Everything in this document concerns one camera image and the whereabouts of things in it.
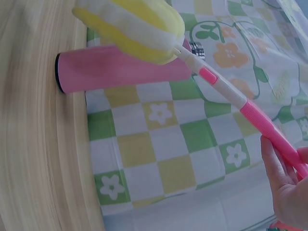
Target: flower print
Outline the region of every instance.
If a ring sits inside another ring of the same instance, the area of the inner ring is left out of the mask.
[[[112,200],[117,199],[118,193],[125,191],[124,187],[119,183],[119,176],[113,175],[111,178],[102,177],[103,186],[100,189],[101,194],[109,195]]]
[[[230,68],[233,66],[240,68],[249,61],[246,54],[238,51],[238,46],[235,43],[217,43],[216,47],[218,51],[213,56],[221,68]]]
[[[236,36],[232,33],[231,27],[221,27],[220,29],[224,38],[236,38]]]
[[[266,53],[268,48],[271,48],[271,46],[261,38],[250,38],[249,41],[255,44],[262,53]]]
[[[247,158],[247,154],[242,151],[242,146],[238,143],[235,147],[228,146],[227,147],[228,157],[227,163],[228,164],[235,164],[237,168],[239,168],[242,164],[242,161]]]
[[[300,120],[300,124],[302,125],[302,131],[308,134],[308,121],[306,119]]]
[[[230,80],[230,83],[232,83],[238,90],[240,90],[247,98],[254,99],[255,94],[250,90],[248,84],[238,78],[233,78]]]
[[[149,115],[151,121],[158,121],[160,125],[164,125],[166,120],[172,118],[172,112],[168,110],[167,103],[151,104],[152,113]]]
[[[296,12],[301,12],[299,5],[295,1],[292,3],[292,10]]]
[[[287,23],[278,23],[278,26],[279,26],[279,29],[281,30],[281,32],[283,33],[284,36],[286,36],[286,37],[292,36],[292,32],[291,32]]]

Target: pink cup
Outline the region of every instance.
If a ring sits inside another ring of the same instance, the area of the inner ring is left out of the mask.
[[[188,41],[184,47],[191,50]],[[192,71],[176,59],[154,65],[122,53],[116,46],[98,46],[57,55],[55,75],[63,93],[113,88],[123,85],[189,79]]]

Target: sponge brush head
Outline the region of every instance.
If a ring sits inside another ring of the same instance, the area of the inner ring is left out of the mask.
[[[75,17],[135,58],[153,64],[173,61],[183,44],[183,19],[165,0],[78,0]]]

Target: orange flower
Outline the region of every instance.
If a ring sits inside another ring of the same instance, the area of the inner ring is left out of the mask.
[[[255,44],[262,53],[266,53],[268,48],[271,48],[271,46],[261,38],[250,38],[249,40]]]
[[[234,78],[230,80],[230,83],[232,83],[238,90],[240,90],[247,98],[250,100],[254,99],[255,95],[250,90],[248,84],[245,81]]]
[[[220,29],[224,38],[236,38],[236,36],[232,33],[231,27],[221,27]]]
[[[221,68],[230,68],[233,66],[240,68],[249,61],[246,54],[238,51],[238,47],[235,43],[217,43],[216,47],[218,48],[218,51],[214,53],[213,56],[216,63]]]

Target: wooden table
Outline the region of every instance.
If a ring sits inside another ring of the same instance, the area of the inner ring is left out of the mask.
[[[0,0],[0,231],[102,231],[84,93],[61,94],[60,51],[86,45],[74,0]]]

